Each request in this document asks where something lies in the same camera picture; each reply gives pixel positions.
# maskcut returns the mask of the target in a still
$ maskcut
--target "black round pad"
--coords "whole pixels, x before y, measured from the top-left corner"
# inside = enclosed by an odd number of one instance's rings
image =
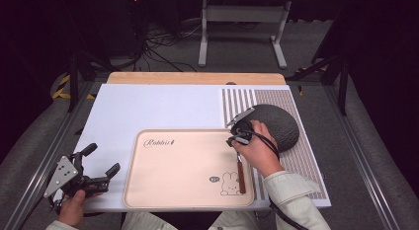
[[[298,125],[287,111],[274,105],[256,105],[255,111],[247,115],[244,120],[257,119],[264,122],[269,133],[278,144],[278,151],[285,152],[298,142]]]

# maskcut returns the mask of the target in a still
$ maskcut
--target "person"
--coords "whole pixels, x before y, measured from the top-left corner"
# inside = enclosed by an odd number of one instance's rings
[[[269,138],[275,145],[267,126],[251,120],[255,132]],[[275,153],[257,136],[253,135],[248,145],[233,141],[233,147],[247,162],[256,168],[264,178],[264,185],[269,197],[280,210],[299,225],[309,229],[330,229],[323,216],[307,196],[320,192],[318,184],[288,172],[281,165]],[[58,219],[53,221],[47,230],[74,230],[80,227],[83,218],[85,192],[79,191],[72,199],[64,201]],[[278,215],[277,229],[294,229]],[[170,223],[148,212],[129,212],[122,229],[176,229]],[[259,229],[256,216],[246,211],[223,211],[209,230],[216,229]]]

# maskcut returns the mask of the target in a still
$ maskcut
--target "human hand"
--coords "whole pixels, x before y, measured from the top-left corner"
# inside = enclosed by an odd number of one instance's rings
[[[71,227],[80,228],[84,214],[84,200],[86,193],[83,190],[77,191],[73,198],[68,198],[62,203],[58,221]]]
[[[269,133],[265,123],[262,123],[259,120],[250,120],[250,122],[256,133],[260,133],[267,137],[275,146],[277,146],[277,142]],[[242,145],[235,140],[232,142],[232,145],[237,152],[244,156],[251,166],[259,170],[264,178],[284,170],[277,155],[256,135],[252,135],[252,139],[248,145]]]

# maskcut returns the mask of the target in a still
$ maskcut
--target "black cable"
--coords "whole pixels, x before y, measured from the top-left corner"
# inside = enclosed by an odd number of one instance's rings
[[[264,135],[262,135],[260,133],[256,133],[256,132],[251,131],[251,130],[241,130],[240,128],[237,129],[237,132],[245,132],[245,133],[256,135],[258,138],[260,138],[260,140],[262,142],[264,142],[266,144],[266,146],[268,146],[275,153],[278,160],[280,160],[280,155],[279,155],[280,152],[278,151],[277,147],[275,146],[275,144],[271,140],[269,140]]]
[[[179,72],[183,72],[183,70],[181,70],[179,67],[177,67],[175,64],[173,64],[172,62],[170,62],[169,60],[167,60],[166,58],[164,58],[163,56],[161,56],[159,53],[157,53],[155,50],[151,49],[150,47],[148,48],[148,50],[150,50],[151,52],[153,52],[154,54],[156,54],[158,57],[162,58],[164,61],[166,61],[167,63],[169,63],[170,65],[172,65],[174,68],[176,68]]]
[[[286,216],[275,204],[274,202],[271,200],[271,198],[269,198],[269,201],[271,202],[270,207],[272,208],[272,210],[278,214],[278,216],[280,216],[280,218],[282,218],[286,223],[290,224],[290,226],[294,227],[295,229],[298,230],[308,230],[307,228],[299,225],[298,223],[296,223],[295,221],[293,221],[292,219],[290,219],[288,216]]]
[[[155,59],[155,58],[151,57],[151,53],[150,54],[144,53],[144,55],[147,56],[148,58],[154,60],[154,61],[161,62],[161,63],[167,63],[166,61],[161,61],[161,60],[158,60],[158,59]],[[192,70],[194,70],[195,72],[197,72],[197,70],[190,64],[182,63],[182,62],[173,62],[173,61],[171,63],[186,65],[186,66],[190,67]]]
[[[142,56],[142,58],[144,59],[144,61],[145,61],[145,63],[147,63],[147,66],[148,66],[148,72],[150,72],[151,71],[151,68],[150,68],[150,63],[148,63],[148,61],[147,61],[147,59],[145,58],[145,56]]]
[[[149,33],[149,34],[147,34],[146,41],[148,41],[150,43],[153,43],[153,46],[152,46],[153,48],[157,48],[160,45],[163,45],[163,46],[172,46],[172,45],[176,44],[177,42],[181,41],[182,39],[187,38],[187,37],[190,37],[191,35],[193,35],[194,32],[200,26],[201,26],[201,24],[199,24],[197,26],[196,25],[190,25],[190,26],[188,26],[187,28],[183,29],[180,32],[180,36],[179,37],[170,35],[170,33],[167,33],[165,31],[162,31],[161,34],[152,34],[152,33]],[[164,40],[166,40],[167,38],[170,38],[171,40],[168,41],[168,42],[164,42]]]
[[[249,27],[249,28],[246,28],[245,26],[246,25],[253,25],[253,26],[251,26],[251,27]],[[234,27],[236,27],[236,28],[239,28],[239,29],[242,29],[242,30],[246,30],[246,31],[251,31],[251,30],[254,30],[254,29],[256,29],[256,27],[258,27],[258,25],[259,25],[259,23],[252,23],[252,24],[235,24],[235,23],[233,23],[232,24],[232,26],[234,26]]]
[[[129,66],[132,66],[132,65],[135,66],[135,63],[141,58],[141,55],[145,50],[146,39],[143,38],[140,41],[138,41],[138,43],[139,43],[139,47],[131,53],[131,55],[133,55],[133,58],[131,60],[129,60],[127,62],[124,62],[124,63],[121,63],[121,64],[117,64],[117,65],[110,64],[113,67],[115,67],[114,71],[121,71],[121,70],[123,70],[123,69],[125,69]],[[97,71],[109,71],[110,70],[109,68],[107,69],[102,64],[99,64],[99,66],[92,65],[92,67]]]

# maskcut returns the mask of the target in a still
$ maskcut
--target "metal stand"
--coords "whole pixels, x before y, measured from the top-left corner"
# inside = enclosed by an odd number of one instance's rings
[[[258,6],[219,6],[208,5],[207,0],[203,0],[203,35],[201,38],[200,57],[198,65],[205,67],[207,64],[208,50],[208,21],[212,22],[260,22],[260,23],[279,23],[279,29],[275,36],[271,36],[272,46],[274,47],[278,63],[281,69],[287,68],[283,51],[280,46],[281,36],[290,12],[291,1],[284,7],[258,7]]]
[[[324,86],[331,86],[336,80],[339,74],[341,74],[339,82],[339,95],[338,95],[338,106],[342,115],[346,115],[345,103],[346,103],[346,90],[348,87],[348,62],[344,56],[332,56],[330,58],[323,59],[310,67],[302,70],[300,73],[294,76],[287,77],[286,81],[298,81],[303,77],[315,72],[316,70],[327,66],[327,69],[320,81]]]
[[[91,65],[95,62],[109,71],[121,71],[121,69],[113,66],[109,61],[104,61],[91,53],[87,52],[86,46],[80,39],[77,26],[73,17],[67,8],[64,0],[47,0],[47,7],[50,13],[55,16],[61,28],[62,41],[69,55],[70,61],[70,107],[68,112],[71,113],[79,101],[78,91],[78,73],[85,81],[94,81],[96,72]]]

